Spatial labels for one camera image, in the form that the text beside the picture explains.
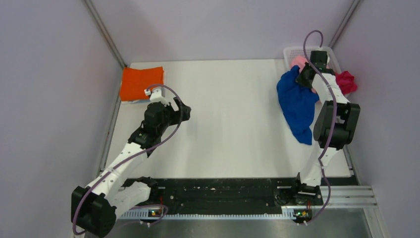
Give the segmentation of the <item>blue t shirt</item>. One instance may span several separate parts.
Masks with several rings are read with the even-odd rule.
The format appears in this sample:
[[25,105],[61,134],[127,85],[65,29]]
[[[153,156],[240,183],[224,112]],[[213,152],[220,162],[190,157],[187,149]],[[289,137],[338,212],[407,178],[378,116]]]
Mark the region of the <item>blue t shirt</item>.
[[300,68],[295,65],[280,77],[276,85],[277,97],[293,136],[301,144],[312,145],[311,125],[319,96],[296,82],[299,70]]

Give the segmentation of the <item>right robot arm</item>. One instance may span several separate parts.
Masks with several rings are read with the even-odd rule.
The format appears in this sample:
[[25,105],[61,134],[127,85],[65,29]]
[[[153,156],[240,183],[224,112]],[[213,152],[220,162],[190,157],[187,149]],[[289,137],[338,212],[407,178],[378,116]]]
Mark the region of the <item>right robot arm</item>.
[[299,85],[315,90],[322,104],[313,128],[315,147],[290,191],[296,204],[321,197],[319,187],[325,177],[325,168],[345,145],[352,142],[360,115],[360,106],[344,96],[335,72],[327,65],[326,51],[311,51],[296,80]]

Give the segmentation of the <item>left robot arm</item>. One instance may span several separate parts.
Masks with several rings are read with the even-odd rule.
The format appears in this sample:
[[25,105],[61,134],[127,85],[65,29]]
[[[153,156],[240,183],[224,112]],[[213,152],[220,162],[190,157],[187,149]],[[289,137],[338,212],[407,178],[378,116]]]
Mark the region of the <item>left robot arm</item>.
[[114,161],[85,187],[76,187],[71,195],[71,222],[75,235],[85,232],[100,238],[107,236],[117,219],[135,205],[153,205],[159,192],[149,178],[141,177],[121,190],[128,177],[155,149],[170,138],[162,139],[165,131],[174,126],[177,131],[191,116],[191,107],[179,98],[171,103],[163,100],[148,104],[140,126],[132,132]]

